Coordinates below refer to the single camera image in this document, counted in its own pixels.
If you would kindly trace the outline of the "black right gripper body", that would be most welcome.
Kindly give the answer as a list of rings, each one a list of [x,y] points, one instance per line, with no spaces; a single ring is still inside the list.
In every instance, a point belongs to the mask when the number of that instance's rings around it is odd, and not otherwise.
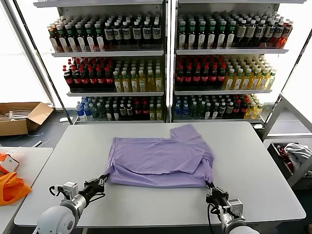
[[[206,195],[206,203],[213,204],[215,207],[228,206],[229,193],[222,190],[219,187],[208,187],[208,193]]]

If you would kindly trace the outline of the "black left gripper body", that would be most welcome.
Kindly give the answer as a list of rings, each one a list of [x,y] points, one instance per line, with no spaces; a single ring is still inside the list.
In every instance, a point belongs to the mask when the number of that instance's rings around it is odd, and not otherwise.
[[[98,178],[85,181],[84,188],[78,192],[86,202],[92,202],[104,197],[104,186],[99,186]]]

